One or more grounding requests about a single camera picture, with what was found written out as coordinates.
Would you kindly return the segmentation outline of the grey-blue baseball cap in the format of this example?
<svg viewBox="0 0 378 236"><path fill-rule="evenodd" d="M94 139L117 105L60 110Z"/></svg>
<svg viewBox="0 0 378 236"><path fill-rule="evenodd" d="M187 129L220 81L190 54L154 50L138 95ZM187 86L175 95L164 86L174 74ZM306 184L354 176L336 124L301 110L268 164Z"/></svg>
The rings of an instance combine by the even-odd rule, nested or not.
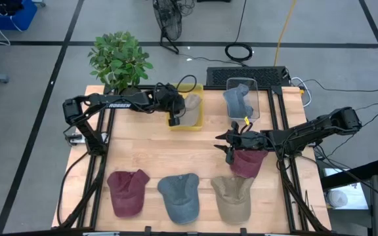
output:
<svg viewBox="0 0 378 236"><path fill-rule="evenodd" d="M159 181L157 190L163 197L166 211L173 223L189 224L198 218L200 213L199 184L200 179L194 173L167 176Z"/></svg>
<svg viewBox="0 0 378 236"><path fill-rule="evenodd" d="M228 108L228 116L235 119L251 118L253 108L245 103L244 97L248 94L249 87L239 84L223 93Z"/></svg>

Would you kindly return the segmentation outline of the clear plastic bin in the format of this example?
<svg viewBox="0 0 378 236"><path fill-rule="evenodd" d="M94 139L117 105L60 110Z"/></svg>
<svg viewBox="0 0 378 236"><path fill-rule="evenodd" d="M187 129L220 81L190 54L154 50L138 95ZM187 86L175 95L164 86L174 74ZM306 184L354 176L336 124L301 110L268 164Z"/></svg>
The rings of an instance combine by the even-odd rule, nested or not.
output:
<svg viewBox="0 0 378 236"><path fill-rule="evenodd" d="M237 87L239 84L244 84L249 87L249 92L244 97L244 99L245 99L245 103L253 108L253 115L251 116L251 118L248 118L248 119L250 122L254 122L260 117L259 90L258 90L257 82L254 79L246 78L246 77L229 78L226 81L225 91L232 89L234 87ZM230 118L230 119L235 120L235 121L244 120L244 119L235 119L235 118Z"/></svg>

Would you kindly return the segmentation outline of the maroon baseball cap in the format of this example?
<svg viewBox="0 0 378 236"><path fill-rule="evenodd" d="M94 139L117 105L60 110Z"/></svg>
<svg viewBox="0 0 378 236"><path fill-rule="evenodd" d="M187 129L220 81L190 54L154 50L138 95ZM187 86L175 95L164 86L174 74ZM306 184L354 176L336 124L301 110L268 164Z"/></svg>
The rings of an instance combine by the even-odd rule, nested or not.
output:
<svg viewBox="0 0 378 236"><path fill-rule="evenodd" d="M266 150L236 150L230 170L242 178L256 178L267 155Z"/></svg>
<svg viewBox="0 0 378 236"><path fill-rule="evenodd" d="M118 218L134 217L142 211L146 184L150 177L141 169L136 172L115 171L107 179L114 214Z"/></svg>

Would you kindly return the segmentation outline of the blue plastic crate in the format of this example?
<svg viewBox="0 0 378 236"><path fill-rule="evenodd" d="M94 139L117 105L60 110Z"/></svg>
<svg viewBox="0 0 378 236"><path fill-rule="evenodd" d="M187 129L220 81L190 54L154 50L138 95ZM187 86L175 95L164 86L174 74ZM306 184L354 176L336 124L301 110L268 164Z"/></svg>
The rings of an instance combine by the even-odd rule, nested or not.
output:
<svg viewBox="0 0 378 236"><path fill-rule="evenodd" d="M32 0L0 0L0 30L25 31L36 12Z"/></svg>

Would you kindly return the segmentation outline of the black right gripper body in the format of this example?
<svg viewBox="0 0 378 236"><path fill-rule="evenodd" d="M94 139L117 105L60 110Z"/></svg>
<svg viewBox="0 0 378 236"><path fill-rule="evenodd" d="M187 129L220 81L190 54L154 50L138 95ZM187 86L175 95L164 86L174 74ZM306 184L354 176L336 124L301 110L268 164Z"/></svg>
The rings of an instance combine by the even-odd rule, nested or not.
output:
<svg viewBox="0 0 378 236"><path fill-rule="evenodd" d="M268 140L260 132L252 131L253 124L244 125L240 128L235 121L231 122L231 134L228 135L226 141L230 144L228 153L226 153L226 162L231 165L234 162L234 152L237 149L242 150L266 150L268 148Z"/></svg>

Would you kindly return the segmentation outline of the black perforated computer case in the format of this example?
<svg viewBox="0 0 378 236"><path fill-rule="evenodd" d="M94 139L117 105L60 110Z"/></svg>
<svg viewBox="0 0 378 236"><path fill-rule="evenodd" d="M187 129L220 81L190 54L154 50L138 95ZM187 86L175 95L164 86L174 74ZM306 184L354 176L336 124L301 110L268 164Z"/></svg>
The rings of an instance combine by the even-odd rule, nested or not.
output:
<svg viewBox="0 0 378 236"><path fill-rule="evenodd" d="M207 68L207 86L225 86L228 79L237 77L254 79L261 88L288 87L291 82L291 76L285 66Z"/></svg>

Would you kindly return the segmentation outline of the green potted plant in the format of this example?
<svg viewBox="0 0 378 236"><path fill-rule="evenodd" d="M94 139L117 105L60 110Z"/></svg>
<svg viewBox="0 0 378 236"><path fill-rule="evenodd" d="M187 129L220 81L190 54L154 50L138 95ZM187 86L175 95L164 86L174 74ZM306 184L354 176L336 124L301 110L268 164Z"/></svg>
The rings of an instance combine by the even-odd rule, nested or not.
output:
<svg viewBox="0 0 378 236"><path fill-rule="evenodd" d="M128 31L97 37L87 56L92 67L90 74L118 91L139 85L141 79L147 80L146 71L153 68L147 61L149 54Z"/></svg>

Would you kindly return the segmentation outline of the black floor fan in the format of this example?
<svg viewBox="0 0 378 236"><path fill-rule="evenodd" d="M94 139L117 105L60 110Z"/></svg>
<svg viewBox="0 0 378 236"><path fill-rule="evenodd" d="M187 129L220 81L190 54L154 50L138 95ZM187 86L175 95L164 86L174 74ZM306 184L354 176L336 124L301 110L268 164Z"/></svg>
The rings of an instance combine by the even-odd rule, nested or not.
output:
<svg viewBox="0 0 378 236"><path fill-rule="evenodd" d="M182 14L176 0L153 0L153 9L161 35L159 45L175 54L179 49L175 46L182 32Z"/></svg>

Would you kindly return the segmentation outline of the yellow plastic bin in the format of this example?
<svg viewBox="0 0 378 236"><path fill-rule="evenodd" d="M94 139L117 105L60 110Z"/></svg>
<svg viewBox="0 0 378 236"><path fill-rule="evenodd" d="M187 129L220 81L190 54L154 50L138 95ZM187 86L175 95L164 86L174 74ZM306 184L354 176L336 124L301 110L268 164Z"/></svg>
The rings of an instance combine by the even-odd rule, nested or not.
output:
<svg viewBox="0 0 378 236"><path fill-rule="evenodd" d="M203 126L203 115L204 115L204 99L203 99L203 85L197 83L196 85L193 83L181 83L178 85L177 83L174 83L173 86L175 86L179 90L179 94L183 96L183 98L186 98L189 94L197 94L201 98L201 104L200 104L200 111L199 111L199 117L197 123L192 127L169 127L172 131L199 131L202 129Z"/></svg>

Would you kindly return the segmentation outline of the black beam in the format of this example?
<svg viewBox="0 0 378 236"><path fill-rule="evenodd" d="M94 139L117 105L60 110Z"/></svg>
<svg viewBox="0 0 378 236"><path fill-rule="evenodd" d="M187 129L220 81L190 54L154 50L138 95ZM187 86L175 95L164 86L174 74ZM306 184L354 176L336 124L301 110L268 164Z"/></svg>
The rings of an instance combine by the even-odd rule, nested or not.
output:
<svg viewBox="0 0 378 236"><path fill-rule="evenodd" d="M349 184L369 180L372 176L378 175L378 160L355 168L348 168L341 163L331 159L328 165L337 168L340 172L320 179L323 189L346 186Z"/></svg>

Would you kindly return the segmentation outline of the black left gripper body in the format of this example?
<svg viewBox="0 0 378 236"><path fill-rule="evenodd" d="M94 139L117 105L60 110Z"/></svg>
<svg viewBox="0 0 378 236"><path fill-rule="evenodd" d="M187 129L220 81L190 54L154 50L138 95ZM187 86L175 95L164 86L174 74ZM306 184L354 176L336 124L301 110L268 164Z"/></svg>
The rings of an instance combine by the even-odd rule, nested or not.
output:
<svg viewBox="0 0 378 236"><path fill-rule="evenodd" d="M178 114L185 109L185 102L182 95L172 85L157 83L154 87L154 100L156 111L171 112Z"/></svg>

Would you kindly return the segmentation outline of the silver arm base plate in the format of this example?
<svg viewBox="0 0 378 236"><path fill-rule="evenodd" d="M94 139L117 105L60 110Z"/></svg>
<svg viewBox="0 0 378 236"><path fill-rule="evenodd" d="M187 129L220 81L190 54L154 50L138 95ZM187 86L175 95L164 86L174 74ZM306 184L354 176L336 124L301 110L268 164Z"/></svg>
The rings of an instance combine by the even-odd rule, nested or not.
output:
<svg viewBox="0 0 378 236"><path fill-rule="evenodd" d="M76 133L67 135L66 141L69 145L75 146L77 144L84 144L85 138L82 134L76 132Z"/></svg>

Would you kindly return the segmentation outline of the tan baseball cap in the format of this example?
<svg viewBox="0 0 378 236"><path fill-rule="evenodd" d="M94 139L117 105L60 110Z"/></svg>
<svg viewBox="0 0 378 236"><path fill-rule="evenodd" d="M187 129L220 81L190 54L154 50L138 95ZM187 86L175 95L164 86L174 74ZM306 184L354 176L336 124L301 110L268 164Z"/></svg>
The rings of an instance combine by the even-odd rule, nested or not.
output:
<svg viewBox="0 0 378 236"><path fill-rule="evenodd" d="M189 94L184 99L185 108L177 114L180 127L192 127L197 123L200 114L200 104L201 98L197 94Z"/></svg>
<svg viewBox="0 0 378 236"><path fill-rule="evenodd" d="M251 216L251 186L254 178L219 176L211 180L220 218L227 224L242 224Z"/></svg>

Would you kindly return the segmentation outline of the white round container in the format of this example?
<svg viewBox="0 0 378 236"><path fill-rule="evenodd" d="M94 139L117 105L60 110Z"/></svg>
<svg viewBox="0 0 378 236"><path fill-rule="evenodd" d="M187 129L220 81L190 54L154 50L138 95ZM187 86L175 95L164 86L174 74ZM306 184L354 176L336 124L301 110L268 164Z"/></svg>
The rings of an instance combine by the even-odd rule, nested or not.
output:
<svg viewBox="0 0 378 236"><path fill-rule="evenodd" d="M340 190L331 190L326 193L326 201L332 208L340 208L348 204L348 197Z"/></svg>

